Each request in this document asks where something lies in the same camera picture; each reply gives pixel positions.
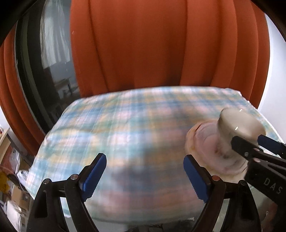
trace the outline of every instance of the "ceramic mug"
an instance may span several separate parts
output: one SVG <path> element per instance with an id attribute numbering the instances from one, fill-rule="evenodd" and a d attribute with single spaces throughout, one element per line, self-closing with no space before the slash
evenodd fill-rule
<path id="1" fill-rule="evenodd" d="M 221 111 L 218 123 L 218 150 L 224 159 L 231 159 L 243 164 L 245 159 L 231 148 L 231 140 L 238 135 L 247 141 L 258 145 L 257 138 L 259 135 L 266 135 L 265 129 L 261 122 L 254 116 L 248 114 L 243 109 L 224 108 Z"/>

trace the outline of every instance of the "plaid cloth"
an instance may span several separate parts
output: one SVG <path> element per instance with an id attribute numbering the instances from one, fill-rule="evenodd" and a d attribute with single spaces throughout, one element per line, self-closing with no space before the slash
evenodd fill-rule
<path id="1" fill-rule="evenodd" d="M 82 98 L 66 108 L 46 135 L 29 172 L 33 198 L 45 178 L 67 179 L 98 153 L 107 167 L 86 201 L 92 218 L 122 223 L 185 219 L 200 211 L 183 169 L 185 136 L 197 122 L 218 119 L 224 107 L 245 109 L 279 140 L 238 91 L 215 87 L 156 87 Z M 69 215 L 65 199 L 65 215 Z"/>

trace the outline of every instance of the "white wall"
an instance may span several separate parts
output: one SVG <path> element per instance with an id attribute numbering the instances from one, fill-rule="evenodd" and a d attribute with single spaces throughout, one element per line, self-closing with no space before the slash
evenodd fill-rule
<path id="1" fill-rule="evenodd" d="M 9 123 L 7 122 L 5 115 L 0 107 L 0 126 L 5 130 L 8 129 Z M 14 132 L 12 131 L 12 129 L 10 129 L 10 131 L 8 132 L 9 136 L 11 137 L 11 139 L 13 140 L 13 142 L 15 143 L 15 145 L 19 148 L 19 150 L 21 152 L 23 152 L 24 154 L 27 154 L 27 150 L 23 147 L 23 145 L 20 143 L 19 139 L 16 137 L 16 135 L 14 134 Z"/>
<path id="2" fill-rule="evenodd" d="M 270 64 L 258 111 L 286 141 L 286 42 L 267 15 L 266 20 L 270 40 Z"/>

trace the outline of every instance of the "curtain fold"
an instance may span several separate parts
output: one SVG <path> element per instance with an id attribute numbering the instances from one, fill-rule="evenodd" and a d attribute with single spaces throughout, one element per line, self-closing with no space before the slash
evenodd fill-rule
<path id="1" fill-rule="evenodd" d="M 36 124 L 19 85 L 14 57 L 15 27 L 0 47 L 0 106 L 13 132 L 31 155 L 36 155 L 44 134 Z"/>
<path id="2" fill-rule="evenodd" d="M 72 1 L 70 18 L 82 97 L 197 85 L 230 87 L 259 105 L 269 36 L 250 0 Z"/>

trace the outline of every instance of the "plastic bag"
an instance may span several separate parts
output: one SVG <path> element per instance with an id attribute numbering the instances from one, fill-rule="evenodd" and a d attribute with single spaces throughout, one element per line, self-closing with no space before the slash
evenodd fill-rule
<path id="1" fill-rule="evenodd" d="M 20 171 L 17 173 L 18 180 L 20 181 L 20 183 L 21 183 L 23 186 L 26 186 L 26 180 L 27 180 L 28 174 L 29 174 L 29 171 L 27 171 L 27 170 L 20 170 Z"/>
<path id="2" fill-rule="evenodd" d="M 14 201 L 7 202 L 7 218 L 17 232 L 21 232 L 21 208 Z"/>
<path id="3" fill-rule="evenodd" d="M 9 162 L 11 164 L 12 170 L 17 173 L 20 166 L 20 154 L 15 149 L 13 149 L 11 155 L 9 156 Z"/>

